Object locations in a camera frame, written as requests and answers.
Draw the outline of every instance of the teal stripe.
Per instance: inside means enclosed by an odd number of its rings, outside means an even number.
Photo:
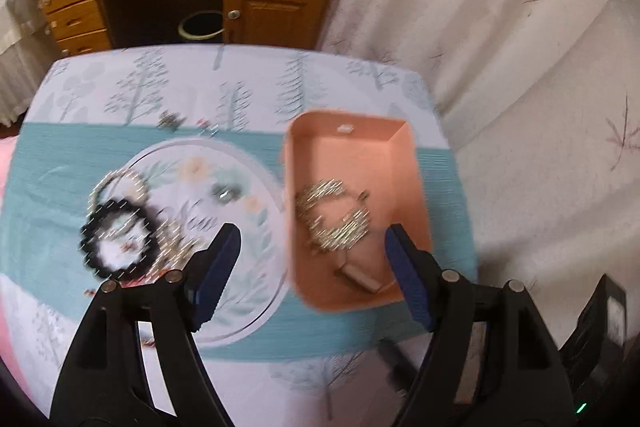
[[[0,216],[0,271],[36,299],[79,320],[85,289],[98,281],[82,267],[78,230],[86,198],[105,172],[147,147],[193,136],[144,126],[26,123],[12,160]],[[220,132],[282,181],[281,134]],[[434,255],[444,267],[476,277],[476,258],[462,186],[447,150],[417,151],[431,221]],[[367,349],[384,336],[421,332],[404,303],[345,314],[318,314],[289,292],[260,329],[229,346],[201,349],[204,357],[275,360]]]

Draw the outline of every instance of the leaf pattern curtain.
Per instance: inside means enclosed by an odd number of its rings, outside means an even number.
[[[640,0],[332,0],[321,49],[418,71],[481,280],[521,279],[559,343],[607,272],[640,329]]]

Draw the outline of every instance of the jewelry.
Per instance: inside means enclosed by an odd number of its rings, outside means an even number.
[[[100,196],[100,193],[104,190],[104,188],[114,180],[118,180],[121,178],[128,178],[133,181],[136,190],[136,195],[133,202],[137,204],[146,203],[146,200],[148,199],[148,190],[146,190],[145,181],[143,180],[142,176],[140,176],[132,169],[118,169],[117,171],[107,172],[104,178],[102,178],[100,182],[95,185],[94,190],[91,191],[91,194],[89,194],[89,201],[87,204],[87,218],[89,218],[89,216],[91,216],[91,214],[95,212],[95,209],[97,208],[98,197]],[[109,229],[107,231],[100,232],[98,237],[103,241],[120,237],[129,232],[129,230],[133,228],[133,225],[136,221],[137,219],[134,216],[129,216],[120,227],[117,227],[117,229],[115,230]]]
[[[224,185],[222,183],[216,183],[213,185],[211,192],[216,198],[216,201],[220,204],[238,201],[242,197],[242,188],[238,185]]]
[[[204,120],[204,118],[198,120],[196,125],[201,129],[200,136],[209,133],[209,138],[213,138],[220,129],[217,123],[212,124],[209,120]]]
[[[163,221],[156,232],[160,253],[145,275],[146,282],[155,282],[163,273],[182,269],[192,255],[192,250],[199,244],[197,239],[183,240],[180,223],[175,219]]]
[[[158,121],[158,129],[167,128],[175,132],[185,120],[186,118],[180,118],[180,114],[177,112],[162,111],[160,120]]]
[[[298,216],[303,219],[311,235],[311,243],[317,245],[320,250],[335,251],[342,248],[349,249],[361,240],[369,232],[369,211],[364,205],[364,200],[369,193],[364,190],[356,201],[360,205],[350,210],[343,218],[342,224],[334,229],[325,229],[324,216],[312,218],[310,210],[322,199],[328,196],[342,196],[347,194],[347,189],[340,180],[320,180],[305,189],[296,196]]]
[[[140,252],[140,261],[131,263],[126,268],[120,268],[115,271],[107,268],[98,256],[98,237],[97,232],[102,227],[102,222],[113,214],[133,214],[136,221],[142,222],[146,234],[142,236],[144,245]],[[82,239],[80,240],[80,250],[85,254],[84,265],[94,270],[96,276],[101,279],[116,279],[129,281],[138,279],[146,273],[153,264],[158,251],[158,242],[156,241],[156,227],[151,220],[146,217],[144,207],[133,204],[128,200],[108,200],[103,204],[98,204],[95,210],[89,215],[87,223],[80,229]]]

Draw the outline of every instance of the bolt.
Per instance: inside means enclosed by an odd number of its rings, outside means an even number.
[[[170,272],[167,272],[164,278],[167,282],[179,282],[182,280],[182,272],[181,270],[171,270]]]
[[[118,283],[116,283],[115,281],[105,281],[100,285],[100,290],[103,291],[104,293],[110,293],[112,291],[114,291],[114,289],[116,289],[118,287]]]
[[[517,281],[515,279],[511,279],[508,282],[508,285],[509,285],[509,289],[512,292],[520,293],[524,291],[524,284],[522,284],[520,281]]]
[[[444,272],[442,272],[442,278],[447,282],[458,282],[460,280],[460,274],[455,270],[444,270]]]

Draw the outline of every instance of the trash bin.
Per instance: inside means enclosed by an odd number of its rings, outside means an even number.
[[[178,24],[178,33],[184,42],[212,42],[222,44],[224,28],[222,12],[204,10],[186,16]]]

